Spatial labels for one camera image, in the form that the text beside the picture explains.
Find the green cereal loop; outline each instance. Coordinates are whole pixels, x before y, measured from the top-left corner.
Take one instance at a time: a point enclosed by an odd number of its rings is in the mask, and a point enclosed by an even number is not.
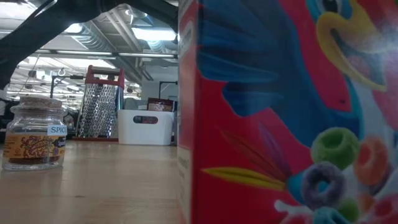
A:
[[[352,198],[342,200],[337,210],[351,223],[354,223],[359,218],[358,204]]]
[[[327,129],[317,136],[311,147],[311,157],[315,163],[328,161],[340,170],[352,164],[358,154],[358,138],[346,128]]]

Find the red box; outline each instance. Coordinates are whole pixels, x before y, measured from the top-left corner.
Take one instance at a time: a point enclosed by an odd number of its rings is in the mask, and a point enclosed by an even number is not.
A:
[[[180,223],[396,223],[398,3],[180,1]]]

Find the wooden countertop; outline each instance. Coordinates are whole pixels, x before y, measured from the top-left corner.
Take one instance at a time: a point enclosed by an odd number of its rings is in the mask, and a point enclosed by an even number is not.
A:
[[[0,172],[0,223],[178,223],[176,154],[68,141],[61,168]]]

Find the glass jar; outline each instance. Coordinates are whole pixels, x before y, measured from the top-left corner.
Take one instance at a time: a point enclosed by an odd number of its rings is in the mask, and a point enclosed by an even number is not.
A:
[[[21,97],[11,108],[2,167],[6,170],[51,169],[63,164],[67,127],[62,102],[41,97]]]

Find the white storage container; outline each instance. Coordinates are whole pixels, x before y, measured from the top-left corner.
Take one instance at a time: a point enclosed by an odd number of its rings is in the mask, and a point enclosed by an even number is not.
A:
[[[167,146],[173,121],[173,112],[119,110],[119,143]]]

